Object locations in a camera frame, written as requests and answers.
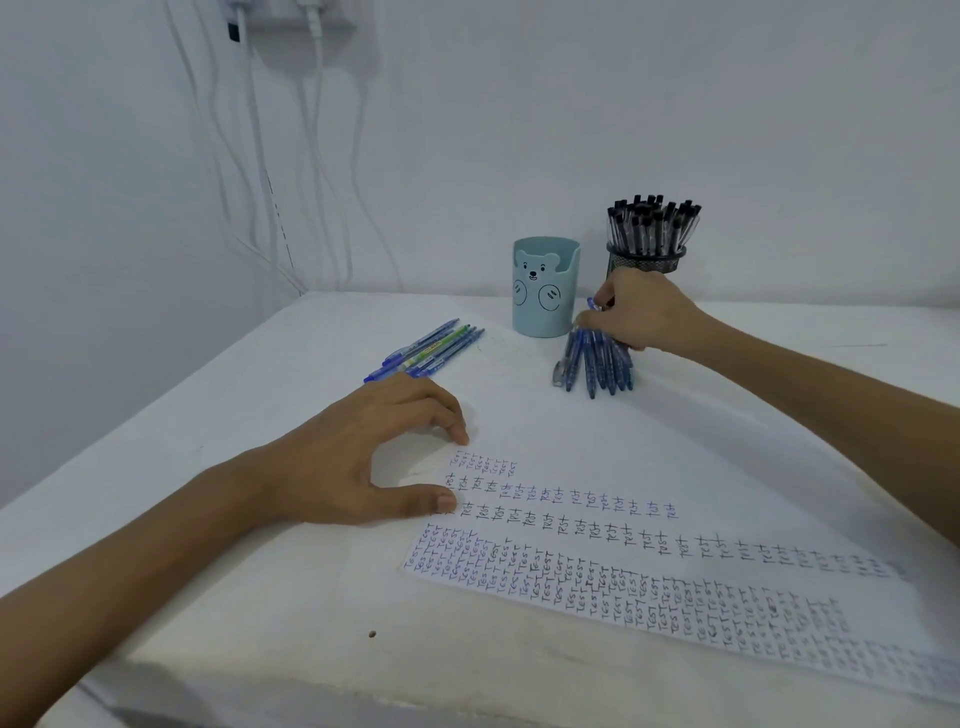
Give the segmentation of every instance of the forearm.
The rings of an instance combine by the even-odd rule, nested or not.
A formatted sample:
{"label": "forearm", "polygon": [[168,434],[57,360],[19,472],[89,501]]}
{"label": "forearm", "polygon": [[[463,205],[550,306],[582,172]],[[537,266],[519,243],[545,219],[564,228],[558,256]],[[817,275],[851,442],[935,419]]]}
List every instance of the forearm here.
{"label": "forearm", "polygon": [[761,341],[706,314],[678,352],[834,446],[960,545],[960,409]]}
{"label": "forearm", "polygon": [[230,465],[0,599],[0,726],[34,725],[260,518]]}

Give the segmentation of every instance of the power outlet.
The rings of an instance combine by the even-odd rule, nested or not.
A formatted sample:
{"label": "power outlet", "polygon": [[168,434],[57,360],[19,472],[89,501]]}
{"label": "power outlet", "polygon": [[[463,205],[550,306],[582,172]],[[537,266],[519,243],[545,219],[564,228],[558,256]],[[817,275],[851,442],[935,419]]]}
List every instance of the power outlet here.
{"label": "power outlet", "polygon": [[[236,12],[229,0],[218,0],[227,23],[236,22]],[[353,30],[357,27],[352,0],[327,0],[320,14],[326,31]],[[251,33],[306,30],[306,11],[297,0],[252,0],[247,9],[247,28]]]}

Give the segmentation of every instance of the black mesh pen holder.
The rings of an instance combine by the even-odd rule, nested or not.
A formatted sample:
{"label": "black mesh pen holder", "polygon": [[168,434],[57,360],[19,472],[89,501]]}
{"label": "black mesh pen holder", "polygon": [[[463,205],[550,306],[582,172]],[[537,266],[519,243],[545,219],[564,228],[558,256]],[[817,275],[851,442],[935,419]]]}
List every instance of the black mesh pen holder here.
{"label": "black mesh pen holder", "polygon": [[623,253],[615,249],[612,243],[607,244],[610,260],[607,263],[607,276],[614,268],[636,268],[638,271],[657,271],[658,273],[673,273],[680,264],[680,259],[686,255],[686,248],[682,248],[673,255],[634,255]]}

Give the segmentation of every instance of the charging cable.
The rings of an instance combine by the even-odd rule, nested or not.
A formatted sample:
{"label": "charging cable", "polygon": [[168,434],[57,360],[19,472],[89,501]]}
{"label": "charging cable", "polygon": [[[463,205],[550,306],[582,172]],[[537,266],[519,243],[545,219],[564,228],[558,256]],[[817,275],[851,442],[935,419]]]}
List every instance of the charging cable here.
{"label": "charging cable", "polygon": [[183,67],[186,70],[187,81],[190,83],[190,90],[193,93],[193,100],[194,100],[194,106],[196,107],[196,111],[197,111],[197,118],[201,126],[201,132],[202,132],[201,136],[206,141],[208,146],[208,151],[213,159],[214,173],[217,178],[217,187],[218,187],[219,196],[220,196],[221,212],[223,215],[222,217],[223,226],[227,231],[227,233],[234,240],[240,243],[248,251],[250,251],[251,253],[263,259],[266,263],[268,263],[272,268],[274,268],[278,273],[280,273],[286,279],[286,281],[290,283],[290,285],[296,288],[298,293],[302,295],[306,293],[307,289],[306,289],[306,286],[304,286],[297,279],[296,274],[287,273],[281,266],[277,265],[268,257],[266,257],[251,242],[244,240],[242,237],[240,237],[233,231],[231,220],[230,220],[229,206],[227,202],[227,190],[226,190],[226,185],[224,183],[223,169],[220,166],[220,160],[217,157],[217,150],[213,145],[213,140],[209,137],[209,135],[205,132],[205,129],[204,129],[203,115],[201,114],[201,111],[200,111],[200,93],[197,86],[197,78],[194,75],[193,66],[190,63],[190,59],[186,53],[186,48],[183,45],[183,39],[180,37],[180,32],[177,30],[177,24],[174,21],[173,14],[170,10],[169,0],[164,0],[163,10],[166,16],[167,25],[170,27],[170,33],[173,36],[174,43],[177,45],[177,51],[180,54],[180,60],[183,62]]}

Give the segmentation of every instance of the hand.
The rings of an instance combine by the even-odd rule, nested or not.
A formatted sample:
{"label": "hand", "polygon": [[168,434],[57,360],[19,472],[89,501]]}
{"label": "hand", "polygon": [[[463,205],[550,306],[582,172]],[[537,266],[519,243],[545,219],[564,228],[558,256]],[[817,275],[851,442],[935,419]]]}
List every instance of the hand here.
{"label": "hand", "polygon": [[684,355],[711,319],[662,273],[616,268],[593,297],[606,311],[583,311],[576,326],[604,331],[632,349]]}
{"label": "hand", "polygon": [[377,488],[373,451],[415,427],[436,425],[466,445],[456,398],[430,379],[406,374],[365,384],[269,445],[231,461],[262,487],[267,520],[366,523],[449,513],[453,492],[439,485]]}

